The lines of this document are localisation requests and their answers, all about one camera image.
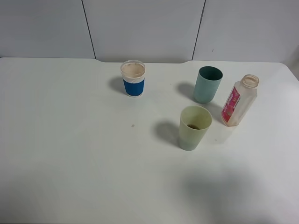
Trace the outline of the clear plastic drink bottle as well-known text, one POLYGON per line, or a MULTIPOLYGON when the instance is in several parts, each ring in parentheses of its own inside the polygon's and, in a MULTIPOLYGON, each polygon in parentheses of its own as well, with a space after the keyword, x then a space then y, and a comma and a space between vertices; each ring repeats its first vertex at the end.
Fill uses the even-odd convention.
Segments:
POLYGON ((245 75, 236 82, 221 111, 221 118, 226 126, 237 126, 257 98, 259 78, 252 74, 245 75))

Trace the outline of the blue sleeved paper cup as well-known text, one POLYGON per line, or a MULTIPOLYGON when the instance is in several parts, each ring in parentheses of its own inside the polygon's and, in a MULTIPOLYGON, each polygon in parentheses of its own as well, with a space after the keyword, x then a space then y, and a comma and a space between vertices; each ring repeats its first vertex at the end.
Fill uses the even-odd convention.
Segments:
POLYGON ((142 95, 145 81, 145 65, 141 61, 125 61, 121 65, 121 75, 125 91, 130 97, 142 95))

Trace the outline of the pale green plastic cup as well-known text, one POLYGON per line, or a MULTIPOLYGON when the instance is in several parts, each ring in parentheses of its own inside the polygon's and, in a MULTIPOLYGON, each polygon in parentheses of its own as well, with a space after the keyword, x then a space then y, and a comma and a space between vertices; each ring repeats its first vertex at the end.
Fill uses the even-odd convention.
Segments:
POLYGON ((186 151, 194 150, 212 124, 211 113, 202 106, 192 105, 180 114, 179 146, 186 151))

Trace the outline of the teal plastic cup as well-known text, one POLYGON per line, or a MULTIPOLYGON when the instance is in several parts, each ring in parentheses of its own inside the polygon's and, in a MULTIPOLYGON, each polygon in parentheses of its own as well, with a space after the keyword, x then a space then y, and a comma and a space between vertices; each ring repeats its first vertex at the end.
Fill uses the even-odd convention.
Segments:
POLYGON ((213 100, 223 78, 223 73, 216 67, 204 66, 199 69, 194 87, 194 99, 206 104, 213 100))

